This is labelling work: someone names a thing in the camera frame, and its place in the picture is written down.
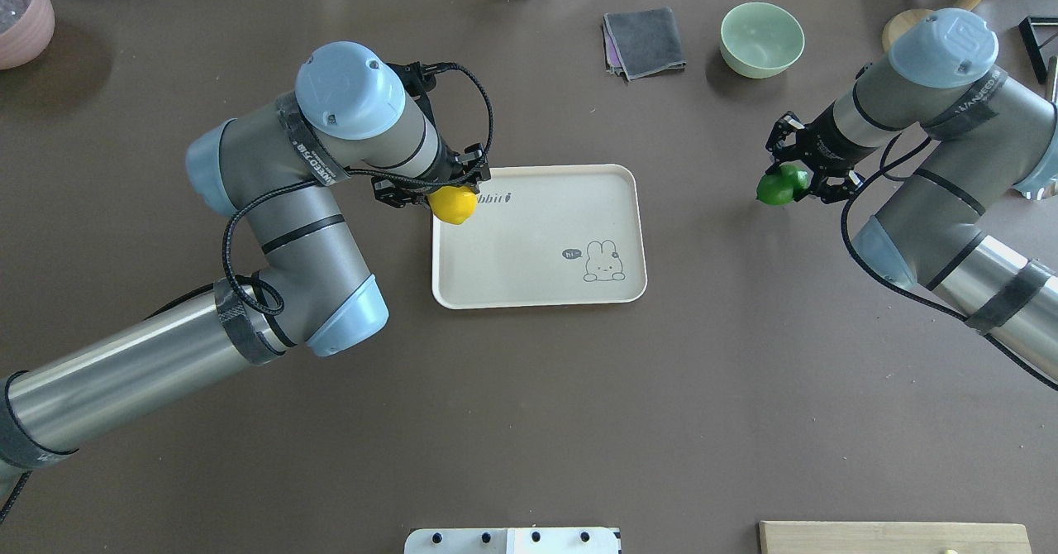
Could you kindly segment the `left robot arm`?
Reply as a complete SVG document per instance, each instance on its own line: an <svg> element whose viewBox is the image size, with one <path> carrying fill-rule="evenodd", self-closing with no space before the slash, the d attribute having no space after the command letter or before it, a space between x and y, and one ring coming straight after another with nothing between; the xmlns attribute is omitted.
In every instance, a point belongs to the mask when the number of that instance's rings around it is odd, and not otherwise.
<svg viewBox="0 0 1058 554"><path fill-rule="evenodd" d="M491 141L451 150L428 93L464 64L390 64L351 41L300 64L293 89L188 148L193 189L226 219L221 279L143 321L2 380L2 487L84 442L296 346L332 356L388 319L333 185L366 178L373 199L443 222L490 178Z"/></svg>

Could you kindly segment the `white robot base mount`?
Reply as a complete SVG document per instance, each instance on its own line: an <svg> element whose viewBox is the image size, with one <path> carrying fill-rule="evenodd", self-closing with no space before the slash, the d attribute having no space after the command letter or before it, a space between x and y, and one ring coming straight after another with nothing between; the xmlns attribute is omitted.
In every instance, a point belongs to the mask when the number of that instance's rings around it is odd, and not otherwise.
<svg viewBox="0 0 1058 554"><path fill-rule="evenodd" d="M404 553L621 553L618 528L420 528Z"/></svg>

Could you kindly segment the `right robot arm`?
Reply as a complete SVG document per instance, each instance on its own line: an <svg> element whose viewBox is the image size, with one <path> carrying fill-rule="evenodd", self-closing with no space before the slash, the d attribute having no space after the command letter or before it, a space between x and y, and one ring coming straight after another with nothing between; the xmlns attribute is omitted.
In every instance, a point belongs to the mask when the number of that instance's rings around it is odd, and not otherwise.
<svg viewBox="0 0 1058 554"><path fill-rule="evenodd" d="M1056 185L1056 106L995 63L986 20L949 7L896 39L810 123L785 113L765 147L760 201L808 196L850 210L872 184L862 159L922 126L936 147L856 234L853 260L904 297L915 287L1032 377L1056 387L1056 272L979 227L1003 193Z"/></svg>

